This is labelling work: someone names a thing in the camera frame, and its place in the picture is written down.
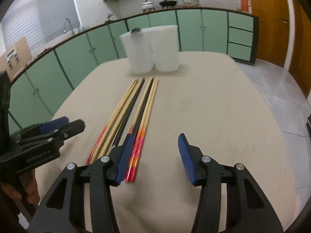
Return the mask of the left hand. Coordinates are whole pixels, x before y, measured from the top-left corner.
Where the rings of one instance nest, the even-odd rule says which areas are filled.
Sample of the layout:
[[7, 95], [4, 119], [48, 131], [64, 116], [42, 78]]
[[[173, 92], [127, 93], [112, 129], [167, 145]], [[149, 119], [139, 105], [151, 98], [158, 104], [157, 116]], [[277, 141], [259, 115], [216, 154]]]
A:
[[[38, 205], [40, 196], [38, 193], [38, 183], [35, 177], [35, 170], [21, 175], [19, 179], [26, 193], [27, 202], [33, 205]], [[18, 200], [22, 199], [22, 194], [18, 192], [11, 184], [1, 183], [1, 188], [9, 198]]]

